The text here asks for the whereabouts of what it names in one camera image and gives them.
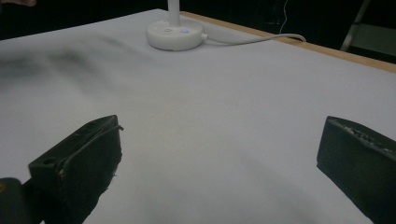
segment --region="white cable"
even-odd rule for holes
[[[285,20],[283,21],[282,26],[280,27],[279,34],[282,34],[283,27],[285,26],[286,22],[288,21],[288,15],[286,14],[286,5],[288,4],[289,0],[286,0],[285,5],[283,6],[283,15],[285,15]]]
[[[249,40],[224,40],[224,39],[218,39],[215,37],[211,37],[210,35],[208,35],[207,39],[211,40],[211,41],[218,42],[220,44],[226,44],[226,45],[245,45],[245,44],[252,44],[252,43],[272,40],[272,39],[279,38],[279,37],[292,37],[292,38],[297,38],[297,39],[300,39],[301,41],[306,42],[306,39],[302,35],[295,35],[295,34],[269,35],[266,37],[260,36],[260,37],[252,38]]]

